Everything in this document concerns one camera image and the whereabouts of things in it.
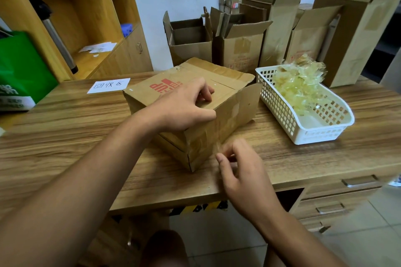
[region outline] person's right arm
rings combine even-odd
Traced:
[[[228,158],[235,157],[233,174]],[[224,189],[237,211],[262,234],[287,266],[346,266],[281,206],[259,155],[244,139],[223,146],[216,154]]]

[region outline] green bag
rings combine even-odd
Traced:
[[[32,109],[58,82],[25,32],[0,39],[0,111]]]

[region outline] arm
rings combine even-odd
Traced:
[[[228,158],[238,163],[234,176]],[[223,184],[233,206],[248,219],[287,266],[346,266],[281,206],[262,159],[245,140],[217,153]]]
[[[15,209],[0,223],[0,266],[76,263],[153,136],[216,118],[195,106],[213,91],[198,78],[164,94]]]

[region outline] blue object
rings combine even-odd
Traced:
[[[128,37],[132,32],[132,23],[122,23],[121,30],[123,31],[124,37]]]

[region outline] wooden tabletop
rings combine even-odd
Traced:
[[[127,77],[132,85],[152,74]],[[0,138],[0,216],[64,171],[129,116],[121,91],[87,94],[93,83],[60,84]],[[401,97],[363,77],[355,85],[333,91],[355,115],[355,124],[335,141],[294,145],[262,102],[254,120],[232,135],[245,138],[260,154],[276,189],[383,169],[401,170]],[[190,173],[151,144],[111,209],[130,208],[139,213],[222,197],[214,158]]]

